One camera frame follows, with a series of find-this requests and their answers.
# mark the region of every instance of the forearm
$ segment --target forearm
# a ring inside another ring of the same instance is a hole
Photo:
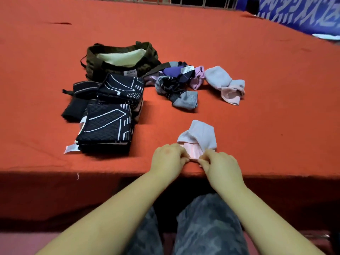
[[[220,196],[238,216],[261,255],[324,254],[248,188],[233,197],[225,191]]]
[[[120,254],[168,184],[151,173],[142,175],[61,233],[38,254]]]

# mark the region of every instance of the camouflage bag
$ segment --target camouflage bag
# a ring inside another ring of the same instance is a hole
[[[123,54],[138,49],[143,49],[146,53],[133,67],[115,66],[97,57],[98,54]],[[87,65],[82,63],[85,57]],[[161,64],[158,61],[157,51],[152,47],[151,43],[137,41],[135,45],[129,47],[109,47],[96,43],[87,49],[87,54],[80,60],[80,63],[86,68],[86,77],[90,81],[96,82],[104,81],[108,73],[142,77],[151,69]]]

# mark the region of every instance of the leg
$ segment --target leg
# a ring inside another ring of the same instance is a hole
[[[218,194],[195,198],[177,221],[175,255],[249,255],[237,216]]]
[[[123,254],[163,255],[163,246],[158,233],[157,217],[153,207],[145,215]]]

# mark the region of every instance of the hand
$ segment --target hand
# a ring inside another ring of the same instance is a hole
[[[200,156],[198,163],[203,167],[210,185],[217,193],[220,194],[223,190],[224,193],[235,193],[246,188],[241,169],[233,156],[209,149]]]
[[[166,144],[155,150],[152,156],[150,173],[159,176],[166,184],[172,183],[181,173],[189,155],[179,144]]]

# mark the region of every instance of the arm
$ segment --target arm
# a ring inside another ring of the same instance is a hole
[[[151,169],[62,232],[37,255],[121,254],[155,199],[189,155],[178,144],[156,149]]]
[[[240,219],[262,255],[324,255],[245,186],[234,157],[207,150],[199,163],[211,186]]]

